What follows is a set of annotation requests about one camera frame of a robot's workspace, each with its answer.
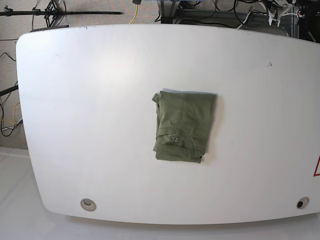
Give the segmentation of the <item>black tripod stand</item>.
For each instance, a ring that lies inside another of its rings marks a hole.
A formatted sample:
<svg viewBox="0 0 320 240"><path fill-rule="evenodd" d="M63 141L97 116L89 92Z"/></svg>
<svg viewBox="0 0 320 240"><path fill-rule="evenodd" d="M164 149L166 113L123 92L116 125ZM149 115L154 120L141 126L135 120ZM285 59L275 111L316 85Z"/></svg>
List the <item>black tripod stand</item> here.
<svg viewBox="0 0 320 240"><path fill-rule="evenodd" d="M50 0L44 10L37 8L37 5L32 10L13 10L7 5L0 12L1 17L16 17L16 16L43 16L46 26L52 27L57 19L63 19L65 16L72 15L122 15L120 11L67 11L66 4L63 2L64 10L58 9L53 0Z"/></svg>

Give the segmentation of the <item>left table grommet hole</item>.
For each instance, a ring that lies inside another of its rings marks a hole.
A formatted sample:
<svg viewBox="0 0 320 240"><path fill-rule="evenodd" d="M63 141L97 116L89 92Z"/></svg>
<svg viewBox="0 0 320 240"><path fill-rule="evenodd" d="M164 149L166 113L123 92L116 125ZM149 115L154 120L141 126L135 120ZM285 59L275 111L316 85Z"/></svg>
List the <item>left table grommet hole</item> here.
<svg viewBox="0 0 320 240"><path fill-rule="evenodd" d="M93 212L97 209L97 205L94 201L88 198L84 198L80 201L80 206L88 212Z"/></svg>

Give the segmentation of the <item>green T-shirt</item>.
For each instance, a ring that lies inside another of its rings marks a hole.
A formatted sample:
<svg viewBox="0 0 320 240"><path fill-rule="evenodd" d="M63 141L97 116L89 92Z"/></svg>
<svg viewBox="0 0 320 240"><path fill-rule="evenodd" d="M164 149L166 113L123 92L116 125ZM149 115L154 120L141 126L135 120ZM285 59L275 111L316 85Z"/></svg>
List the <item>green T-shirt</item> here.
<svg viewBox="0 0 320 240"><path fill-rule="evenodd" d="M206 153L217 95L203 92L156 93L157 160L201 163Z"/></svg>

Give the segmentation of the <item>right table grommet hole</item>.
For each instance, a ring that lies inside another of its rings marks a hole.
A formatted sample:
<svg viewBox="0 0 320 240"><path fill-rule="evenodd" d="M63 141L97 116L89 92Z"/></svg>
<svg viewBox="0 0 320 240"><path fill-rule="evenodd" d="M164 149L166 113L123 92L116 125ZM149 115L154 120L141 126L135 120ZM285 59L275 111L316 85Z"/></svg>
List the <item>right table grommet hole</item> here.
<svg viewBox="0 0 320 240"><path fill-rule="evenodd" d="M309 202L310 202L310 199L308 197L303 197L297 202L296 208L304 209L309 204Z"/></svg>

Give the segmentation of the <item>table grommet hole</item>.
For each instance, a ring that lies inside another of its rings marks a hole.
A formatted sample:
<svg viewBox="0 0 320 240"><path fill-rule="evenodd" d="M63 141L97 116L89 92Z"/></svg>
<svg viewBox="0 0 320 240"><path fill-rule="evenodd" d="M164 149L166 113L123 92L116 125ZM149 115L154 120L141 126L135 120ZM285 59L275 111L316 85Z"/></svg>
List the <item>table grommet hole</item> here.
<svg viewBox="0 0 320 240"><path fill-rule="evenodd" d="M308 197L303 197L297 202L296 208L304 209L309 204L309 202L310 202L310 199Z"/></svg>
<svg viewBox="0 0 320 240"><path fill-rule="evenodd" d="M97 205L94 201L88 198L84 198L80 201L80 206L88 212L93 212L97 209Z"/></svg>

